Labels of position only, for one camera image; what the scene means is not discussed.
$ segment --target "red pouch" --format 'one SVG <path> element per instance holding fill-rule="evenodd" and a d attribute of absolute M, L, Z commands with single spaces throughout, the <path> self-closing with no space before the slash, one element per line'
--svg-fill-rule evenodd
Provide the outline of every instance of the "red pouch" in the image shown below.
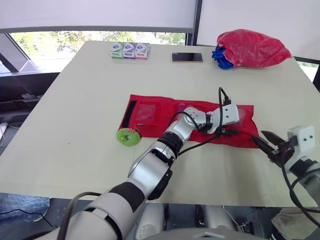
<path fill-rule="evenodd" d="M 207 101 L 175 100 L 162 96 L 131 95 L 125 111 L 122 128 L 138 129 L 141 137 L 159 138 L 168 128 L 171 117 L 188 107 L 194 107 L 205 113 L 219 108 L 219 104 Z M 222 135 L 219 139 L 211 141 L 213 144 L 225 144 L 238 148 L 258 148 L 251 135 L 259 135 L 257 127 L 252 120 L 254 115 L 253 105 L 237 105 L 240 121 L 228 125 L 227 129 L 239 130 L 232 136 Z M 212 134 L 199 133 L 196 130 L 190 136 L 190 141 L 202 143 Z"/>
<path fill-rule="evenodd" d="M 219 47 L 225 47 L 224 57 L 233 67 L 268 67 L 291 57 L 291 53 L 276 38 L 259 32 L 237 29 L 218 36 Z"/>

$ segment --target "smartphone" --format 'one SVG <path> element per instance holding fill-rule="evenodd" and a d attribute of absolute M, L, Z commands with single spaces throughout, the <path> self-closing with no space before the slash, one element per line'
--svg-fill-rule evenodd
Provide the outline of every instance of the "smartphone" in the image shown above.
<path fill-rule="evenodd" d="M 172 62 L 196 62 L 202 63 L 202 54 L 196 52 L 173 52 Z"/>

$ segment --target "blue cloth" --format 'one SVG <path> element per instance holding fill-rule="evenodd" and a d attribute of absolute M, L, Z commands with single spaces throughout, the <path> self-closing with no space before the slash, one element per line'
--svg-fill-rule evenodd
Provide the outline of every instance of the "blue cloth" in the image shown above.
<path fill-rule="evenodd" d="M 40 213 L 44 215 L 48 210 L 49 205 L 50 199 L 48 197 L 0 193 L 0 213 L 21 209 L 28 213 Z M 41 218 L 41 215 L 39 214 L 26 214 L 22 211 L 13 211 L 6 214 L 0 214 L 0 226 L 20 220 L 32 222 L 39 218 Z"/>
<path fill-rule="evenodd" d="M 222 69 L 232 69 L 234 65 L 229 62 L 226 57 L 223 55 L 223 52 L 226 48 L 223 47 L 215 47 L 215 51 L 212 51 L 212 58 L 218 62 L 218 66 Z"/>

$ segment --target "colorful box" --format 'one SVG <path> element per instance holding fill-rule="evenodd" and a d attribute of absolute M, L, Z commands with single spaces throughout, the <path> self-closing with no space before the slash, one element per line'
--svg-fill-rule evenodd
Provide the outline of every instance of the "colorful box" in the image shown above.
<path fill-rule="evenodd" d="M 148 59 L 149 43 L 138 43 L 136 45 L 134 55 L 135 59 Z"/>
<path fill-rule="evenodd" d="M 137 43 L 134 42 L 127 42 L 124 44 L 122 55 L 125 59 L 136 59 L 135 50 L 136 50 Z"/>
<path fill-rule="evenodd" d="M 110 55 L 113 59 L 124 59 L 122 50 L 124 49 L 124 43 L 115 42 L 111 48 Z"/>

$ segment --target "white table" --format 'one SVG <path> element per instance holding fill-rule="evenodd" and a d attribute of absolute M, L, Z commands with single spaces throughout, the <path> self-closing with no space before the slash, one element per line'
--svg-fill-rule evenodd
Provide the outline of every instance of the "white table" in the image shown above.
<path fill-rule="evenodd" d="M 217 103 L 223 87 L 234 104 L 254 105 L 259 131 L 286 139 L 287 129 L 313 125 L 317 147 L 310 157 L 320 160 L 320 94 L 293 58 L 222 70 L 212 47 L 152 45 L 149 60 L 111 59 L 110 49 L 109 42 L 86 42 L 56 78 L 0 157 L 0 192 L 72 198 L 124 181 L 155 140 L 117 142 L 130 94 Z M 172 63 L 172 52 L 201 52 L 203 63 Z M 293 206 L 280 168 L 259 149 L 206 144 L 178 158 L 172 171 L 156 202 Z M 296 192 L 302 204 L 314 205 L 301 186 Z"/>

